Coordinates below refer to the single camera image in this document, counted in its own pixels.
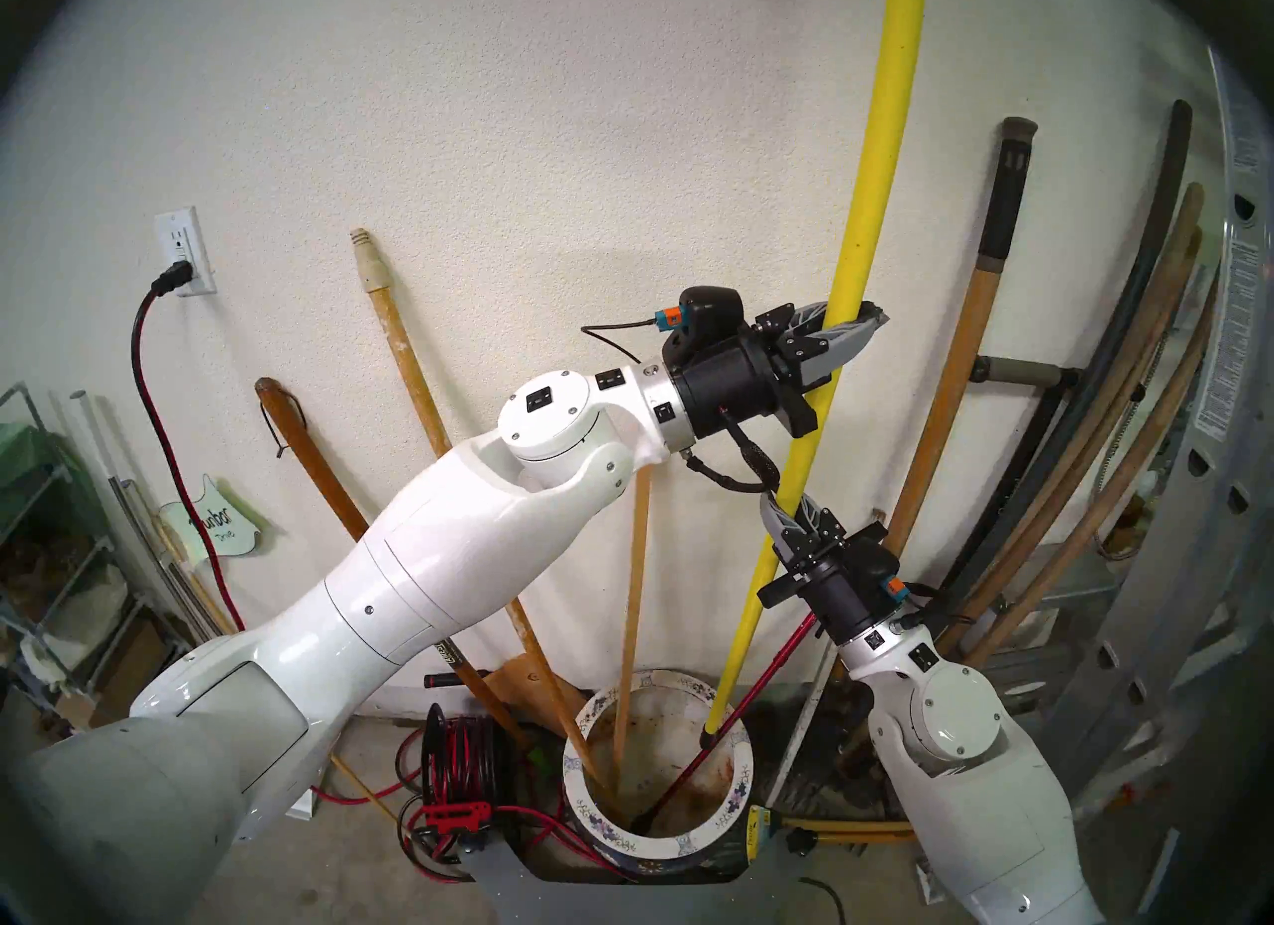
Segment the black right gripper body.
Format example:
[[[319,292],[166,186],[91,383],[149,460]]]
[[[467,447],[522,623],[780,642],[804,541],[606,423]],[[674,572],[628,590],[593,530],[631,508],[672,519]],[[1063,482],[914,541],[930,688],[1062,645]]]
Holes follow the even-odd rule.
[[[785,531],[791,543],[785,575],[759,589],[759,601],[775,608],[791,598],[803,600],[834,643],[846,643],[887,615],[887,533],[883,525],[845,531],[836,550],[800,550],[799,527]]]

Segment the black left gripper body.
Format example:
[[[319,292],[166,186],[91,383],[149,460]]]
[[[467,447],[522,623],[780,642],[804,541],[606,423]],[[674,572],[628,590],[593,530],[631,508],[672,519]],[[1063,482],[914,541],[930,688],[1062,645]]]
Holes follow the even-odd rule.
[[[781,338],[792,312],[775,308],[747,322],[713,308],[669,336],[669,376],[696,440],[753,417],[777,417],[792,438],[818,428],[805,395],[822,381],[800,380]]]

